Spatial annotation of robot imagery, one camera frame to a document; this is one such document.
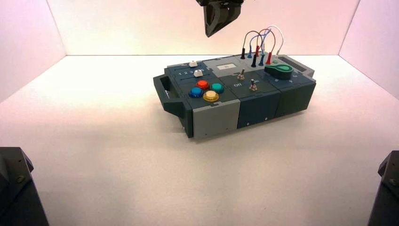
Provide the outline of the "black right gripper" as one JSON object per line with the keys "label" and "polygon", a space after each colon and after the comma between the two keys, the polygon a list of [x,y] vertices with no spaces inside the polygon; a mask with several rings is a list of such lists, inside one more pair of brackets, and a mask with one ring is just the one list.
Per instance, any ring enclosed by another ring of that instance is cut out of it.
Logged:
{"label": "black right gripper", "polygon": [[196,0],[204,8],[205,35],[211,37],[236,20],[244,0]]}

